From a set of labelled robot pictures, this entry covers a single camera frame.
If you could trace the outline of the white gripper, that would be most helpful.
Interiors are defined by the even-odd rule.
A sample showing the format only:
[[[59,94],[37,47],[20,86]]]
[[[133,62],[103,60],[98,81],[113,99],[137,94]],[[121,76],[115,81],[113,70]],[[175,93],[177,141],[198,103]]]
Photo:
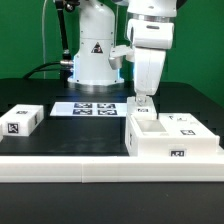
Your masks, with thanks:
[[[134,90],[138,105],[146,104],[146,95],[154,95],[162,75],[166,51],[173,43],[173,23],[137,19],[128,21],[127,36],[132,44]]]

